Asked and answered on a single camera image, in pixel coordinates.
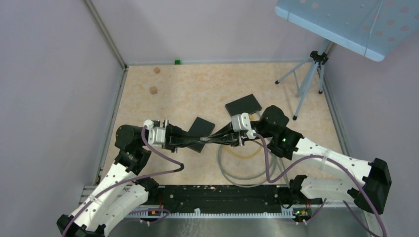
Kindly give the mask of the black network switch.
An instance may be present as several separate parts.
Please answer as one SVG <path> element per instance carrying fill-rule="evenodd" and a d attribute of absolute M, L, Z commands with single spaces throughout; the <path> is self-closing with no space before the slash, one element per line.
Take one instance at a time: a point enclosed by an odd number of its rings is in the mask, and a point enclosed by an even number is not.
<path fill-rule="evenodd" d="M 201 117 L 196 117 L 192 126 L 188 130 L 188 133 L 194 136 L 205 137 L 205 136 L 211 135 L 214 128 L 215 128 L 214 123 L 207 121 Z M 204 146 L 205 146 L 204 144 L 192 144 L 188 146 L 188 148 L 195 152 L 201 153 Z"/>
<path fill-rule="evenodd" d="M 253 94 L 227 103 L 225 108 L 231 117 L 242 113 L 252 115 L 262 110 L 262 106 Z"/>

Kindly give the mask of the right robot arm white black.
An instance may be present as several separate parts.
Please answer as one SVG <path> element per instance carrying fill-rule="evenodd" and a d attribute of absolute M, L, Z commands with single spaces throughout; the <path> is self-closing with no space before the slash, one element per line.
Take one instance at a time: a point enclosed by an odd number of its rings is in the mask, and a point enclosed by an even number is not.
<path fill-rule="evenodd" d="M 259 138 L 267 153 L 286 158 L 293 164 L 309 164 L 334 176 L 333 179 L 296 176 L 296 186 L 290 189 L 290 198 L 295 203 L 327 198 L 352 201 L 372 214 L 384 212 L 392 184 L 386 161 L 379 158 L 367 161 L 337 153 L 291 130 L 287 127 L 288 122 L 283 111 L 271 105 L 257 121 L 251 121 L 248 113 L 234 115 L 220 131 L 200 140 L 238 146 Z"/>

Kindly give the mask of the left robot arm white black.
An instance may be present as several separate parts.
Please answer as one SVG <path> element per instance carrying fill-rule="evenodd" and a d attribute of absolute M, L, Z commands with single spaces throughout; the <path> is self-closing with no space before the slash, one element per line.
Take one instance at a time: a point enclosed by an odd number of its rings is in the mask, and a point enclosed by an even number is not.
<path fill-rule="evenodd" d="M 172 174 L 184 164 L 156 150 L 175 152 L 178 148 L 206 144 L 214 139 L 208 135 L 192 135 L 167 120 L 146 120 L 142 127 L 122 125 L 116 133 L 119 153 L 105 177 L 93 192 L 71 214 L 63 214 L 57 227 L 63 237 L 107 237 L 127 215 L 141 204 L 153 204 L 158 190 L 146 186 L 154 176 Z M 152 153 L 172 162 L 177 169 L 140 175 Z"/>

